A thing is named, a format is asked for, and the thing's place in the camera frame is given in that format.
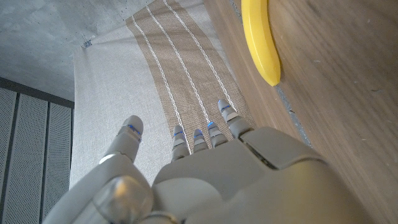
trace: white stripe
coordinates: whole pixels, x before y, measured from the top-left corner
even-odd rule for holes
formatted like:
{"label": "white stripe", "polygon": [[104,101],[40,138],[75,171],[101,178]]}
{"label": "white stripe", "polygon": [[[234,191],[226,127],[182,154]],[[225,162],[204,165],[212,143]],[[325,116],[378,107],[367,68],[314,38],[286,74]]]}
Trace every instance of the white stripe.
{"label": "white stripe", "polygon": [[[179,123],[179,125],[181,126],[181,128],[182,128],[182,130],[184,132],[185,139],[187,139],[187,134],[185,134],[185,130],[184,130],[184,126],[182,125],[180,113],[178,112],[177,106],[175,105],[174,97],[173,97],[173,94],[172,94],[172,92],[171,92],[171,90],[169,88],[169,84],[167,83],[167,79],[166,79],[166,76],[164,75],[163,68],[160,65],[160,62],[157,59],[157,56],[156,56],[154,50],[152,49],[152,46],[150,45],[149,40],[148,40],[147,36],[145,35],[144,31],[142,31],[142,29],[136,23],[136,20],[135,20],[134,16],[132,16],[131,18],[132,18],[132,21],[134,22],[135,27],[137,27],[137,29],[139,30],[139,32],[141,32],[142,36],[144,37],[145,41],[147,42],[148,48],[149,48],[150,52],[152,53],[152,56],[154,56],[154,58],[155,58],[156,64],[159,67],[159,70],[160,70],[160,72],[162,74],[164,84],[166,85],[167,92],[169,93],[169,97],[172,100],[172,104],[173,104],[173,107],[174,107],[174,111],[175,111],[175,115],[177,117],[178,123]],[[191,149],[189,147],[188,141],[187,141],[187,146],[188,146],[188,149],[189,149],[190,153],[192,154],[192,151],[191,151]]]}
{"label": "white stripe", "polygon": [[166,2],[166,0],[163,0],[164,4],[168,7],[168,9],[170,11],[172,11],[175,15],[175,17],[178,19],[178,21],[180,21],[180,23],[182,24],[182,26],[184,26],[185,30],[191,35],[192,39],[195,41],[195,43],[197,44],[197,46],[199,47],[201,53],[203,54],[203,56],[205,56],[205,59],[207,61],[207,64],[210,66],[211,71],[213,71],[214,76],[216,77],[218,83],[220,84],[221,89],[223,90],[226,99],[228,100],[228,103],[232,106],[232,108],[235,109],[234,107],[234,103],[231,100],[231,97],[228,95],[228,92],[226,91],[223,82],[221,81],[221,78],[218,76],[217,71],[214,69],[213,64],[211,63],[209,57],[207,56],[205,50],[203,50],[203,48],[201,47],[198,39],[195,37],[195,35],[193,35],[193,33],[191,32],[191,30],[185,25],[184,21],[182,21],[182,19],[180,18],[180,16],[177,14],[177,12],[174,11],[174,9],[172,9]]}
{"label": "white stripe", "polygon": [[182,58],[181,58],[181,56],[180,56],[180,53],[179,53],[179,52],[177,51],[177,49],[175,48],[175,46],[174,46],[172,40],[170,39],[169,35],[166,33],[166,31],[164,31],[162,25],[161,25],[159,22],[157,22],[157,19],[156,19],[156,18],[154,17],[154,15],[151,13],[151,11],[149,10],[148,6],[147,6],[147,10],[148,10],[150,16],[152,16],[153,20],[156,22],[156,24],[159,26],[159,28],[162,30],[162,32],[163,32],[164,35],[166,36],[167,40],[169,40],[170,45],[173,47],[174,52],[175,52],[175,54],[177,55],[178,59],[180,60],[181,65],[182,65],[182,67],[183,67],[183,69],[184,69],[184,71],[185,71],[185,74],[187,75],[187,77],[188,77],[188,79],[189,79],[189,82],[191,83],[191,86],[192,86],[192,88],[193,88],[193,91],[195,92],[195,94],[196,94],[196,96],[197,96],[197,98],[198,98],[199,105],[200,105],[200,107],[201,107],[201,110],[202,110],[203,114],[205,115],[206,121],[207,121],[207,123],[210,123],[209,116],[207,115],[206,109],[205,109],[205,107],[203,106],[203,102],[202,102],[202,100],[200,99],[200,96],[199,96],[199,94],[198,94],[198,90],[196,89],[195,84],[194,84],[193,81],[192,81],[191,75],[189,74],[189,72],[188,72],[188,70],[187,70],[187,68],[186,68],[186,66],[185,66],[185,63],[184,63],[184,61],[182,60]]}

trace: robot finger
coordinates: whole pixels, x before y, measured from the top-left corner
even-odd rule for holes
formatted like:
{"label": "robot finger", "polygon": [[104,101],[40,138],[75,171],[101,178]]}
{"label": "robot finger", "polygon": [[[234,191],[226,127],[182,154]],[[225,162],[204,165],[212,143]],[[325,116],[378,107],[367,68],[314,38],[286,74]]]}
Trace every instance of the robot finger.
{"label": "robot finger", "polygon": [[202,131],[196,129],[193,132],[193,153],[208,149],[207,143],[205,141],[205,137],[203,136]]}
{"label": "robot finger", "polygon": [[172,162],[189,156],[187,140],[181,126],[174,127]]}
{"label": "robot finger", "polygon": [[116,154],[123,154],[134,162],[143,131],[144,125],[141,119],[135,115],[130,116],[123,122],[118,135],[113,139],[112,144],[99,163],[104,162]]}
{"label": "robot finger", "polygon": [[210,142],[211,142],[211,146],[213,148],[215,148],[216,146],[218,146],[220,144],[228,142],[227,138],[217,127],[216,123],[210,122],[207,125],[207,128],[209,130]]}
{"label": "robot finger", "polygon": [[226,100],[218,101],[218,109],[228,124],[229,130],[234,138],[239,138],[242,134],[252,131],[253,128],[232,108]]}

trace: striped fabric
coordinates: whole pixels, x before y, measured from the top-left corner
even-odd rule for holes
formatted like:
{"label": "striped fabric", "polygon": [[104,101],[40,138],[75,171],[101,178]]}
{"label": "striped fabric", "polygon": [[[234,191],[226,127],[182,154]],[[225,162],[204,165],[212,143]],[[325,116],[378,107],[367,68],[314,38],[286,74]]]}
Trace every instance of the striped fabric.
{"label": "striped fabric", "polygon": [[227,99],[255,126],[225,63],[179,3],[154,1],[127,19],[126,24],[147,60],[170,133],[176,124],[181,125],[192,145],[193,131],[200,128],[206,132],[207,124],[214,121],[231,139],[218,112],[220,98]]}
{"label": "striped fabric", "polygon": [[156,0],[91,43],[73,59],[70,187],[98,164],[132,114],[144,123],[134,164],[149,183],[171,161],[175,125],[184,127],[191,149],[197,128],[209,142],[209,121],[232,139],[220,98],[255,125],[202,0]]}

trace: perforated panel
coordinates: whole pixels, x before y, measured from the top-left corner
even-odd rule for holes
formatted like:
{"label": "perforated panel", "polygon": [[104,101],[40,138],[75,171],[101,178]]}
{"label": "perforated panel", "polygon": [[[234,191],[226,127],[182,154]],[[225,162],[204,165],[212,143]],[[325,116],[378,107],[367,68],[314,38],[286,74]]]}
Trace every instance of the perforated panel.
{"label": "perforated panel", "polygon": [[16,92],[0,88],[0,192],[4,180],[16,96]]}
{"label": "perforated panel", "polygon": [[71,109],[50,104],[43,219],[69,189]]}
{"label": "perforated panel", "polygon": [[4,202],[3,223],[38,223],[47,102],[22,95]]}

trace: wooden table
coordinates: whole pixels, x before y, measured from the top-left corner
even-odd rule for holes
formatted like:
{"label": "wooden table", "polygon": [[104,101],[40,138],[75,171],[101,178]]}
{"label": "wooden table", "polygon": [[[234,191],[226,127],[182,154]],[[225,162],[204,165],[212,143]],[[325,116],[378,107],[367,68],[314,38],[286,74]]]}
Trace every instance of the wooden table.
{"label": "wooden table", "polygon": [[[205,6],[257,125],[300,139],[230,1]],[[290,113],[375,221],[398,223],[398,2],[269,0],[269,19]]]}

